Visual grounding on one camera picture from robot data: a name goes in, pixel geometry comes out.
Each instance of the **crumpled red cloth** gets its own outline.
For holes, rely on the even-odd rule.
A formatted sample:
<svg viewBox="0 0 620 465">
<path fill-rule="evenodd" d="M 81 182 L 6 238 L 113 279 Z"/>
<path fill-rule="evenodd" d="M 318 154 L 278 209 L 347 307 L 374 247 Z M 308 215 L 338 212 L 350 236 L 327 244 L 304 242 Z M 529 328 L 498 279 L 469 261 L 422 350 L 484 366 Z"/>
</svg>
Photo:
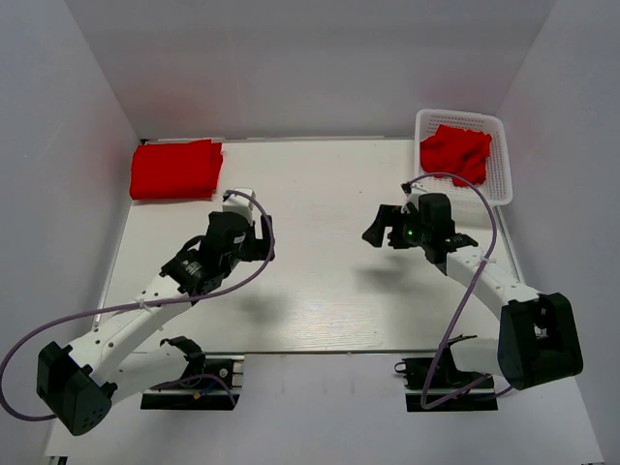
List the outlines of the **crumpled red cloth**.
<svg viewBox="0 0 620 465">
<path fill-rule="evenodd" d="M 491 154 L 491 141 L 489 134 L 442 124 L 434 136 L 420 143 L 419 160 L 426 172 L 450 172 L 472 184 L 482 184 L 486 180 L 486 159 Z M 452 179 L 452 184 L 466 186 L 458 179 Z"/>
<path fill-rule="evenodd" d="M 141 145 L 134 153 L 129 195 L 135 201 L 210 199 L 222 162 L 222 144 L 208 139 Z"/>
</svg>

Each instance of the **laundry basket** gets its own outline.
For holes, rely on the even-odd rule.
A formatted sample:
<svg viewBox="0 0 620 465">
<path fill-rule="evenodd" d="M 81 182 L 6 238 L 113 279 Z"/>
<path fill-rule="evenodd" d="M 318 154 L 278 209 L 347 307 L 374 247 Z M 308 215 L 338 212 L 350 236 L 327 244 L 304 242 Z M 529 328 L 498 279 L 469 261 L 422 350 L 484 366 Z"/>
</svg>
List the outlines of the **laundry basket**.
<svg viewBox="0 0 620 465">
<path fill-rule="evenodd" d="M 502 121 L 495 116 L 447 109 L 422 109 L 416 116 L 416 160 L 414 176 L 424 174 L 420 163 L 419 143 L 435 134 L 440 124 L 453 128 L 483 131 L 493 137 L 491 154 L 486 160 L 486 181 L 477 186 L 491 206 L 506 205 L 512 200 L 511 166 Z M 446 194 L 454 207 L 477 208 L 480 198 L 469 187 L 454 187 L 449 178 L 427 177 L 419 182 L 428 192 Z"/>
</svg>

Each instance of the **robotic arm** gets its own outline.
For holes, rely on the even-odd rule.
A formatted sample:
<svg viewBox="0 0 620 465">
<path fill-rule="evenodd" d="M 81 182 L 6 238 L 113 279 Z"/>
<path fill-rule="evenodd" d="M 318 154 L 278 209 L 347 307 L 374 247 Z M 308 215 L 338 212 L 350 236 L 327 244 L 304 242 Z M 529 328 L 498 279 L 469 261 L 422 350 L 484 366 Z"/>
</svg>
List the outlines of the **robotic arm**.
<svg viewBox="0 0 620 465">
<path fill-rule="evenodd" d="M 251 189 L 237 191 L 255 197 Z M 261 217 L 263 238 L 258 239 L 252 209 L 249 200 L 228 197 L 223 211 L 209 214 L 206 235 L 190 239 L 136 301 L 207 295 L 222 285 L 239 262 L 266 260 L 271 240 L 267 223 Z M 139 310 L 113 314 L 64 348 L 48 344 L 39 353 L 37 393 L 78 436 L 99 424 L 113 404 L 193 372 L 192 365 L 202 363 L 202 351 L 183 336 L 162 340 L 161 347 L 150 353 L 133 350 L 194 303 L 142 305 Z"/>
<path fill-rule="evenodd" d="M 429 262 L 469 286 L 484 251 L 468 235 L 456 233 L 446 195 L 406 187 L 405 205 L 381 205 L 362 238 L 381 247 L 386 228 L 391 228 L 390 247 L 421 247 Z M 499 337 L 457 338 L 447 349 L 444 372 L 499 375 L 513 388 L 525 389 L 582 371 L 573 310 L 563 295 L 541 294 L 495 263 L 486 265 L 474 294 L 500 320 Z"/>
</svg>

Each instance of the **red cloth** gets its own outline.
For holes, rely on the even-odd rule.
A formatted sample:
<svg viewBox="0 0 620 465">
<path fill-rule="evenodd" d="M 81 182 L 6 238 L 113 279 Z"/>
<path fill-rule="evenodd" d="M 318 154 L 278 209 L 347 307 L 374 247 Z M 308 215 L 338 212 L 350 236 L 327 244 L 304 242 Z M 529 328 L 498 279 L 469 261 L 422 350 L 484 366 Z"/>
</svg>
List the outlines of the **red cloth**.
<svg viewBox="0 0 620 465">
<path fill-rule="evenodd" d="M 134 153 L 129 195 L 135 201 L 210 199 L 222 162 L 222 144 L 211 140 L 141 145 Z"/>
<path fill-rule="evenodd" d="M 472 184 L 482 184 L 486 180 L 486 159 L 491 154 L 491 141 L 489 134 L 442 124 L 435 136 L 419 145 L 422 169 L 450 172 Z M 452 184 L 457 187 L 466 185 L 458 179 L 453 179 Z"/>
</svg>

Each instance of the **gray wall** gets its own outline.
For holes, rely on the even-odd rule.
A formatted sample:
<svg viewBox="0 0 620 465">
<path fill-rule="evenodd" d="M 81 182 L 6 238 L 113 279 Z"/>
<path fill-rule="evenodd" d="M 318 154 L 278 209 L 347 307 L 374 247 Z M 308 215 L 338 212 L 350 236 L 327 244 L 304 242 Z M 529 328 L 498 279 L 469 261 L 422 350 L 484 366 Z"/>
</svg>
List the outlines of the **gray wall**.
<svg viewBox="0 0 620 465">
<path fill-rule="evenodd" d="M 410 135 L 494 113 L 553 0 L 67 0 L 141 138 Z"/>
<path fill-rule="evenodd" d="M 508 131 L 506 208 L 526 278 L 572 301 L 577 378 L 607 463 L 620 463 L 620 4 L 560 1 L 498 116 Z"/>
<path fill-rule="evenodd" d="M 50 319 L 97 303 L 128 204 L 136 136 L 61 0 L 0 3 L 0 354 Z M 80 325 L 36 338 L 9 366 L 19 410 L 47 414 L 36 356 Z M 48 425 L 0 411 L 0 461 L 39 463 Z"/>
</svg>

